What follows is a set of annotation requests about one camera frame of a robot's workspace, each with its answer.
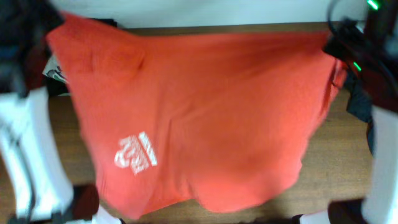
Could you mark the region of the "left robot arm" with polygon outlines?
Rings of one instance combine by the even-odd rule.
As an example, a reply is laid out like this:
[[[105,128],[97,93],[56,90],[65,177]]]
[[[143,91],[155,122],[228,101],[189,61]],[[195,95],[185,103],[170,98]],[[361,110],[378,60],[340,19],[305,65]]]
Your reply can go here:
[[[119,223],[93,184],[73,185],[49,118],[48,33],[63,24],[49,1],[1,1],[1,157],[14,190],[9,223]]]

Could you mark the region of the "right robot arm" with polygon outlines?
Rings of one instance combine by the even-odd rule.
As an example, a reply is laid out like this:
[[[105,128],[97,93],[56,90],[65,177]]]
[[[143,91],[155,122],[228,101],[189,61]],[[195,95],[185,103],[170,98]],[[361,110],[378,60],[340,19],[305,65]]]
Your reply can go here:
[[[397,1],[367,1],[363,28],[352,19],[331,22],[325,53],[345,63],[371,99],[373,169],[364,198],[330,202],[326,210],[288,223],[397,223]]]

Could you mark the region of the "orange soccer t-shirt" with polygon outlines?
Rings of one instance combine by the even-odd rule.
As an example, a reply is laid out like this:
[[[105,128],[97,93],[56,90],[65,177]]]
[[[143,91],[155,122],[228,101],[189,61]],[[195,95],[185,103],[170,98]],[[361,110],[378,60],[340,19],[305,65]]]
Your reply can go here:
[[[345,76],[325,32],[139,36],[72,14],[48,36],[103,200],[236,212],[293,186]]]

